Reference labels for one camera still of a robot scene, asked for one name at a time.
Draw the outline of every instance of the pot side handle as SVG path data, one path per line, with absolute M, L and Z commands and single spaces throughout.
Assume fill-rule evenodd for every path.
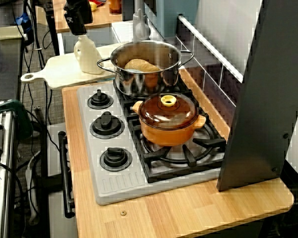
M 111 72 L 111 73 L 114 73 L 114 74 L 117 74 L 119 77 L 120 77 L 120 80 L 121 81 L 124 81 L 124 77 L 117 71 L 115 70 L 112 70 L 110 68 L 106 68 L 104 66 L 101 65 L 101 63 L 105 62 L 105 61 L 109 61 L 110 60 L 110 57 L 108 58 L 104 58 L 104 59 L 101 59 L 97 62 L 97 66 L 100 67 L 101 69 L 105 70 L 105 71 L 108 71 L 108 72 Z
M 181 67 L 181 66 L 183 66 L 183 65 L 185 65 L 187 62 L 189 62 L 191 59 L 193 59 L 193 57 L 194 57 L 194 53 L 192 52 L 192 51 L 189 51 L 189 50 L 182 50 L 182 51 L 180 51 L 181 52 L 181 54 L 182 53 L 188 53 L 188 54 L 191 54 L 191 56 L 190 56 L 190 58 L 188 58 L 186 61 L 184 61 L 184 62 L 182 62 L 181 64 L 179 64 L 179 66 L 178 66 L 178 69 Z
M 138 114 L 139 107 L 140 107 L 141 103 L 143 103 L 143 102 L 142 102 L 142 101 L 137 101 L 137 102 L 133 105 L 133 111 L 134 111 L 135 113 L 137 113 L 137 114 Z
M 206 121 L 207 119 L 204 116 L 199 115 L 197 120 L 193 123 L 193 128 L 194 129 L 202 128 Z

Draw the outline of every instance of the orange pot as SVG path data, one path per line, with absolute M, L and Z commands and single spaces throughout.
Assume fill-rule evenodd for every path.
M 144 137 L 159 146 L 175 146 L 189 140 L 195 129 L 204 126 L 206 118 L 198 115 L 193 102 L 188 100 L 184 95 L 168 94 L 136 102 L 133 111 L 140 117 Z

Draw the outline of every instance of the white cutting board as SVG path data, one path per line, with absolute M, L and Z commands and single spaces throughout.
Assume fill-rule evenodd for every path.
M 98 51 L 103 58 L 110 57 L 111 53 L 117 47 L 125 43 L 117 43 L 113 45 L 98 47 Z M 113 64 L 109 61 L 104 62 L 104 66 L 114 69 Z M 35 81 L 44 80 L 51 89 L 62 89 L 64 87 L 92 83 L 102 79 L 114 77 L 115 74 L 103 71 L 101 74 L 89 74 L 81 71 L 74 53 L 63 56 L 54 56 L 50 58 L 43 70 L 35 73 L 26 73 L 22 75 L 23 83 L 33 83 Z

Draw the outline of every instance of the bread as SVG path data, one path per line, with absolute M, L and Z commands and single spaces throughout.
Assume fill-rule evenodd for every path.
M 132 59 L 125 65 L 125 69 L 134 69 L 141 72 L 156 72 L 160 71 L 160 68 L 143 59 Z

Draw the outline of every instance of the pot lid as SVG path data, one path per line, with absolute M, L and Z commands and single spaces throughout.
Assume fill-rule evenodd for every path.
M 177 93 L 152 95 L 139 108 L 139 117 L 144 123 L 165 130 L 187 127 L 197 116 L 192 100 Z

